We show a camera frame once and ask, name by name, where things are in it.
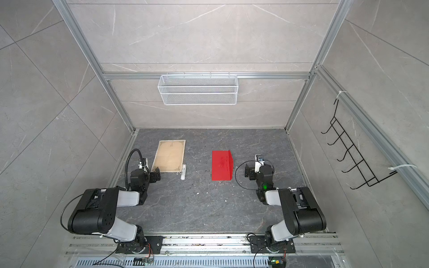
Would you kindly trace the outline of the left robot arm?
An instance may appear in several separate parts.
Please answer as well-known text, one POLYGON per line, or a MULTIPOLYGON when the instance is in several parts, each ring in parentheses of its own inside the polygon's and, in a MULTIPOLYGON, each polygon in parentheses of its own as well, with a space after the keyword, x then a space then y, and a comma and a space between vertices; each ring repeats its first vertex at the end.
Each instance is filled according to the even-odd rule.
POLYGON ((68 231, 80 235, 96 235, 113 239, 115 253, 159 254, 162 236, 144 235, 143 228, 117 217, 119 207, 141 206, 147 199, 149 184, 160 180, 160 170, 147 173, 144 169, 131 172, 128 190, 120 187, 87 189, 68 220, 68 231))

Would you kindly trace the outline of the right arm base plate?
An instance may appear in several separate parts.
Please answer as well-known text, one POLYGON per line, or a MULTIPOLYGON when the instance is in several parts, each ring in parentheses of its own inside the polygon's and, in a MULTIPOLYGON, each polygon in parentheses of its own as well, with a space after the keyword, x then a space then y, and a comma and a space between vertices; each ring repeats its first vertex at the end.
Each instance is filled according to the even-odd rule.
POLYGON ((246 240, 250 244, 252 253, 296 253, 292 240, 275 242, 263 235, 249 233, 246 240))

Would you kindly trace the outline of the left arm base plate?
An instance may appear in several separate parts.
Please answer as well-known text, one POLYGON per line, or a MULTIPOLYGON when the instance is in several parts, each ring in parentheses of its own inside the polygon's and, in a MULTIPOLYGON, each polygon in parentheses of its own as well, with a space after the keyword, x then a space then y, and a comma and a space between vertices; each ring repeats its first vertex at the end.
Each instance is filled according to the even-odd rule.
POLYGON ((145 236, 131 242, 120 242, 115 253, 132 254, 160 254, 163 245, 163 236, 145 236))

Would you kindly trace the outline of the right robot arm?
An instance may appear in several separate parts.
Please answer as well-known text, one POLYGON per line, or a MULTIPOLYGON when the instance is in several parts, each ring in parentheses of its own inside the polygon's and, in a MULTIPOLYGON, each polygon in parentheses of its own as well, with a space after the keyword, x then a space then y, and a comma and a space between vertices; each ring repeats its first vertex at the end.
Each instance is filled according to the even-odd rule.
POLYGON ((283 220, 269 226, 262 238, 262 251, 278 252, 293 242, 295 237, 326 229, 326 218, 312 192, 306 186, 278 189, 273 182, 274 168, 259 164, 245 165, 244 176, 257 183, 258 200, 264 205, 282 209, 283 220))

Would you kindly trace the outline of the beige letter paper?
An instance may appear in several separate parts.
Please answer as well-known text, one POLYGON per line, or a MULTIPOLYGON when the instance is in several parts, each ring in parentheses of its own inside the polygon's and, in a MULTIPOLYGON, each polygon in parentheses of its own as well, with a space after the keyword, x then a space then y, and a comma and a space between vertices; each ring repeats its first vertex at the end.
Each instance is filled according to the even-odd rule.
POLYGON ((155 154, 151 171, 181 173, 183 167, 185 140, 161 140, 155 154))

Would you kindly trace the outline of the red envelope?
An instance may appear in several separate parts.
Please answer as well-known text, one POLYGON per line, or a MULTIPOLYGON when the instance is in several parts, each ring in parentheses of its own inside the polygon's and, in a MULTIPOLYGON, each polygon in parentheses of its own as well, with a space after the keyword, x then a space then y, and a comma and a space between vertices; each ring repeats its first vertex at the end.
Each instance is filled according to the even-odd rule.
POLYGON ((212 181, 231 181, 233 169, 231 151, 212 152, 212 181))

